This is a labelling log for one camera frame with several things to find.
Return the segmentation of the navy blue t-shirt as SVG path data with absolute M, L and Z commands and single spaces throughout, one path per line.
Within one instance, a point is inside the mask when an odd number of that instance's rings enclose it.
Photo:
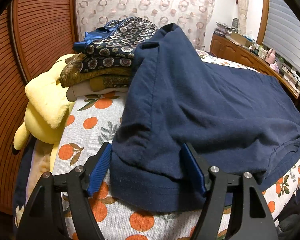
M 200 209 L 181 147 L 266 190 L 300 159 L 300 113 L 276 78 L 203 62 L 176 24 L 140 44 L 112 142 L 111 193 L 155 212 Z

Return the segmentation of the orange print white blanket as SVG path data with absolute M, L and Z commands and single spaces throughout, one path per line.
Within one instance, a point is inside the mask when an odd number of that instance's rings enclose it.
M 207 65 L 195 51 L 156 47 L 141 66 L 113 142 L 70 172 L 39 179 L 17 239 L 68 239 L 61 192 L 79 239 L 104 239 L 89 205 L 110 176 L 115 198 L 147 211 L 201 209 L 192 239 L 215 239 L 226 197 L 226 239 L 277 239 L 260 184 L 300 151 L 300 113 L 277 80 Z

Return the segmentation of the yellow plush toy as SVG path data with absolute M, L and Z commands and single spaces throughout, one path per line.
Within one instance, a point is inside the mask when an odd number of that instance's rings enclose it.
M 61 86 L 60 74 L 74 57 L 74 54 L 60 57 L 47 72 L 38 75 L 25 86 L 25 94 L 29 101 L 24 122 L 17 129 L 13 139 L 13 147 L 18 151 L 25 146 L 30 135 L 51 144 L 51 171 L 68 116 L 74 106 L 66 97 L 67 89 Z

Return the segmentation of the brown folded garment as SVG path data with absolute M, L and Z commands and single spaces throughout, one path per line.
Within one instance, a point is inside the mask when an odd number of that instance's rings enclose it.
M 64 60 L 65 67 L 60 73 L 60 84 L 66 88 L 70 102 L 79 96 L 102 95 L 110 92 L 126 92 L 130 85 L 131 69 L 127 67 L 98 68 L 82 73 L 87 57 L 83 54 L 71 55 Z

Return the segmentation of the pink kettle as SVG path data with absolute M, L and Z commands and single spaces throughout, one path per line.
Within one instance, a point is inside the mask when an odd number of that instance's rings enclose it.
M 265 58 L 265 61 L 268 63 L 268 64 L 274 64 L 275 63 L 275 49 L 270 49 L 268 52 L 267 52 L 267 55 L 266 55 L 266 58 Z

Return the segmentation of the wooden sideboard cabinet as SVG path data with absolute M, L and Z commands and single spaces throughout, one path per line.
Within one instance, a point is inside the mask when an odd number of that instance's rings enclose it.
M 210 43 L 210 52 L 218 58 L 229 60 L 232 62 L 240 63 L 247 67 L 253 68 L 262 74 L 270 75 L 279 81 L 285 92 L 292 98 L 293 101 L 297 100 L 299 94 L 288 81 L 284 79 L 279 73 L 270 68 L 260 57 L 254 55 L 252 52 L 247 51 L 241 46 L 234 44 L 227 38 L 221 37 L 217 34 L 212 35 Z

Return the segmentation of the cardboard box on sideboard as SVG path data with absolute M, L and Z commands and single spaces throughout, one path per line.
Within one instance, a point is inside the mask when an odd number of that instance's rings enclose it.
M 232 32 L 230 38 L 240 46 L 245 46 L 247 48 L 253 44 L 249 39 L 236 32 Z

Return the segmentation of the navy patterned silk garment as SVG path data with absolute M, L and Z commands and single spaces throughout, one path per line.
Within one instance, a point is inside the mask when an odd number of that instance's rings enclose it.
M 74 51 L 83 55 L 79 71 L 130 67 L 137 46 L 148 41 L 157 29 L 151 21 L 133 16 L 86 32 L 82 41 L 74 43 Z

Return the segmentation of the grey window blind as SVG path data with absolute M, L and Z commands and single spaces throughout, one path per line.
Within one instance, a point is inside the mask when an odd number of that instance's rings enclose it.
M 300 21 L 283 0 L 269 0 L 263 44 L 274 48 L 300 72 Z

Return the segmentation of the wooden louvered wardrobe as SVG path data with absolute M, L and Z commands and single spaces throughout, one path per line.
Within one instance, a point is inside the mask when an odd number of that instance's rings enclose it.
M 13 137 L 24 119 L 26 84 L 78 39 L 75 0 L 0 0 L 0 211 L 11 214 L 21 153 Z

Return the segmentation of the patterned lace curtain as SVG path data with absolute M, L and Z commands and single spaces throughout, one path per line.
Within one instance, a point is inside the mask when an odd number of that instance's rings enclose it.
M 205 48 L 206 26 L 215 0 L 76 0 L 78 36 L 111 20 L 138 16 L 157 27 L 175 23 L 196 49 Z

